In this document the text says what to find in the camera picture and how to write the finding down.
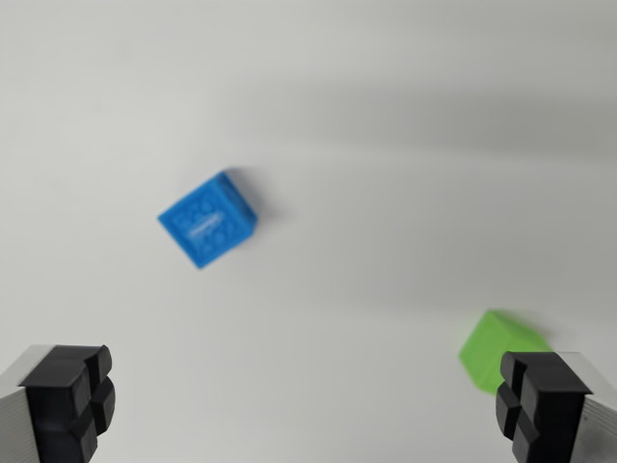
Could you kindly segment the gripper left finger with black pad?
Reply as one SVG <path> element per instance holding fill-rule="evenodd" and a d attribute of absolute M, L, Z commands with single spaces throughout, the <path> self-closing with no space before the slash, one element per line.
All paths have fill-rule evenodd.
<path fill-rule="evenodd" d="M 1 460 L 85 463 L 112 422 L 105 345 L 29 346 L 1 373 Z"/>

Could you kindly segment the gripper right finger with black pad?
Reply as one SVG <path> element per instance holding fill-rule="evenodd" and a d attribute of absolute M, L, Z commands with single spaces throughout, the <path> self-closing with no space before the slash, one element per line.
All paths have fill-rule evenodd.
<path fill-rule="evenodd" d="M 616 388 L 576 352 L 506 352 L 496 419 L 522 463 L 614 462 Z"/>

